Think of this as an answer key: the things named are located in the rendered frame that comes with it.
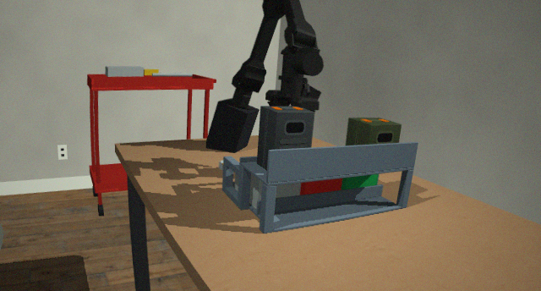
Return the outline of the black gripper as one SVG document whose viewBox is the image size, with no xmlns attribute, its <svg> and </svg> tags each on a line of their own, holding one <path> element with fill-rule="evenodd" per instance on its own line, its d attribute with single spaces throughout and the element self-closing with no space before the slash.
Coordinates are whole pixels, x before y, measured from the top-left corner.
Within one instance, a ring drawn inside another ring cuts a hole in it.
<svg viewBox="0 0 541 291">
<path fill-rule="evenodd" d="M 281 72 L 278 76 L 281 80 L 281 91 L 268 90 L 265 93 L 265 99 L 270 106 L 297 106 L 306 108 L 315 112 L 319 110 L 320 103 L 312 97 L 303 97 L 303 82 L 307 82 L 307 78 L 303 74 L 293 74 Z M 288 99 L 287 99 L 288 98 Z"/>
</svg>

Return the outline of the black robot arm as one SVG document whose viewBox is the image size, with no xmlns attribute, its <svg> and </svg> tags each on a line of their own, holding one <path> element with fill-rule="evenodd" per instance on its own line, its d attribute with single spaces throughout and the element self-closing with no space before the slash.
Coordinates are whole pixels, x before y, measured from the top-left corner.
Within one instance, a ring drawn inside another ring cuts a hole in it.
<svg viewBox="0 0 541 291">
<path fill-rule="evenodd" d="M 232 100 L 228 101 L 233 107 L 251 110 L 250 98 L 253 91 L 259 93 L 265 82 L 265 56 L 277 22 L 284 15 L 287 19 L 287 29 L 284 31 L 287 46 L 281 51 L 282 72 L 316 76 L 324 67 L 315 31 L 305 20 L 299 0 L 263 0 L 262 8 L 264 18 L 251 55 L 232 78 L 236 90 Z"/>
</svg>

